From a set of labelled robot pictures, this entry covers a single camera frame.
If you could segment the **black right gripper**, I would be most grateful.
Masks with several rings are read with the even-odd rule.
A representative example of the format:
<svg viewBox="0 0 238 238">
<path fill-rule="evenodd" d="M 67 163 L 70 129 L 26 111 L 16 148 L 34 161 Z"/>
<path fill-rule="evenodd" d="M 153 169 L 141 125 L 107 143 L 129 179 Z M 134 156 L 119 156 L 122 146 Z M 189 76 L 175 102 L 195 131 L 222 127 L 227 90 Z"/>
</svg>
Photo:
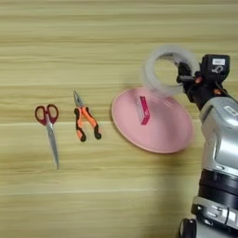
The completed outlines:
<svg viewBox="0 0 238 238">
<path fill-rule="evenodd" d="M 178 65 L 177 82 L 183 84 L 183 89 L 191 103 L 195 103 L 199 110 L 215 97 L 229 97 L 227 90 L 218 83 L 209 83 L 203 77 L 192 77 L 190 66 L 181 62 Z"/>
</svg>

